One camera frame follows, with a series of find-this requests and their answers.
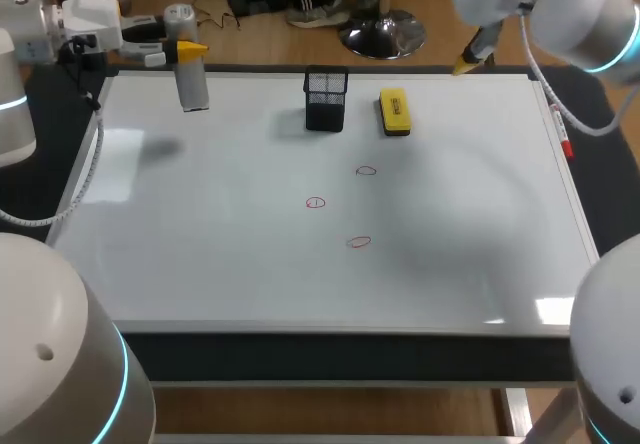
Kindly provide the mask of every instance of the white cable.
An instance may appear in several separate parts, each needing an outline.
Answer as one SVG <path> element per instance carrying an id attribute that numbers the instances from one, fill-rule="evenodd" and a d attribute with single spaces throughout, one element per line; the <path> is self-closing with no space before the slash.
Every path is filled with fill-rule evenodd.
<path id="1" fill-rule="evenodd" d="M 545 79 L 544 74 L 542 74 L 542 71 L 540 70 L 538 63 L 536 62 L 536 59 L 533 57 L 533 54 L 531 53 L 531 47 L 529 46 L 529 39 L 527 38 L 527 27 L 525 25 L 524 16 L 520 16 L 520 31 L 522 32 L 522 42 L 524 44 L 524 52 L 527 55 L 527 60 L 529 61 L 529 65 L 531 66 L 533 73 L 540 81 L 540 84 L 542 84 L 542 88 L 544 89 L 544 92 L 547 95 L 547 97 L 549 97 L 549 99 L 551 99 L 551 101 L 558 106 L 562 115 L 567 118 L 567 120 L 573 127 L 593 137 L 606 136 L 607 134 L 611 133 L 612 131 L 615 131 L 616 129 L 618 129 L 618 127 L 620 127 L 622 118 L 624 117 L 627 110 L 629 109 L 629 106 L 633 102 L 633 99 L 636 97 L 636 95 L 640 91 L 640 86 L 634 87 L 631 90 L 631 92 L 627 94 L 627 97 L 622 103 L 622 107 L 620 107 L 615 117 L 613 118 L 613 121 L 611 121 L 609 125 L 603 127 L 602 129 L 594 129 L 592 127 L 589 127 L 583 122 L 581 122 L 580 119 L 578 119 L 576 116 L 574 116 L 569 109 L 567 109 L 567 107 L 562 103 L 560 98 L 556 96 L 556 93 L 553 92 L 553 89 Z"/>
<path id="2" fill-rule="evenodd" d="M 96 123 L 98 127 L 98 138 L 96 140 L 96 149 L 93 153 L 93 158 L 91 159 L 91 166 L 89 166 L 89 172 L 87 173 L 87 177 L 84 180 L 84 184 L 82 184 L 82 187 L 80 188 L 80 192 L 78 192 L 78 195 L 76 196 L 76 198 L 71 202 L 71 204 L 69 204 L 69 207 L 67 207 L 64 211 L 59 212 L 53 217 L 49 217 L 47 219 L 37 219 L 37 220 L 20 219 L 19 217 L 15 217 L 15 216 L 12 216 L 11 214 L 7 214 L 2 209 L 0 209 L 0 219 L 10 222 L 11 224 L 15 224 L 17 226 L 23 226 L 23 227 L 49 226 L 54 222 L 64 219 L 69 214 L 71 214 L 76 207 L 78 207 L 78 204 L 80 204 L 80 201 L 82 201 L 82 198 L 84 197 L 87 190 L 89 189 L 89 186 L 91 185 L 91 181 L 93 180 L 93 175 L 95 174 L 95 171 L 96 171 L 96 166 L 98 165 L 98 160 L 100 159 L 100 152 L 102 151 L 102 140 L 104 139 L 104 124 L 102 122 L 102 110 L 98 109 L 94 111 L 94 116 L 96 117 Z"/>

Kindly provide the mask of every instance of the yellow eraser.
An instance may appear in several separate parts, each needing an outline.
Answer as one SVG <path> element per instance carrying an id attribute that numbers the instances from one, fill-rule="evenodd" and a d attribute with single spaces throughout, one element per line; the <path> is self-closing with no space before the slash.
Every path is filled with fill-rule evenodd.
<path id="1" fill-rule="evenodd" d="M 411 132 L 411 116 L 404 89 L 382 89 L 380 108 L 384 133 L 388 136 L 408 136 Z"/>

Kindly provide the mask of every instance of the pen holder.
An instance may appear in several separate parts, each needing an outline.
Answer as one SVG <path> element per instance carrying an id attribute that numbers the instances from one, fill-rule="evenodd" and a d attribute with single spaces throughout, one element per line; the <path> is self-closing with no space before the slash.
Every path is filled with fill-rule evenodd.
<path id="1" fill-rule="evenodd" d="M 304 75 L 306 126 L 310 131 L 340 132 L 349 70 L 342 66 L 309 66 Z"/>

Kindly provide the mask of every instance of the chrome chair base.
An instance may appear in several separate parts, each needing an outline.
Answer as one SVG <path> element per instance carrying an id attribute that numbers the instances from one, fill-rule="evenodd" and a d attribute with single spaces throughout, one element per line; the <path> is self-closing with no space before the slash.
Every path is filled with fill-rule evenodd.
<path id="1" fill-rule="evenodd" d="M 371 59 L 398 59 L 422 47 L 426 31 L 412 14 L 391 10 L 384 17 L 354 17 L 339 30 L 348 49 Z"/>

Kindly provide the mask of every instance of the red marker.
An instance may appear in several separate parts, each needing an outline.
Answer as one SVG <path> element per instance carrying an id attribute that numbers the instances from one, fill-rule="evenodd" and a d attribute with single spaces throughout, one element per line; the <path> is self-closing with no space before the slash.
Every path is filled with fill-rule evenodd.
<path id="1" fill-rule="evenodd" d="M 553 117 L 553 123 L 556 126 L 556 132 L 558 133 L 558 139 L 560 139 L 560 145 L 562 146 L 564 157 L 566 157 L 567 160 L 570 161 L 574 157 L 573 148 L 571 147 L 571 142 L 569 141 L 567 128 L 564 127 L 564 121 L 562 120 L 560 108 L 556 104 L 551 104 L 549 106 L 549 109 L 551 110 L 551 116 Z"/>

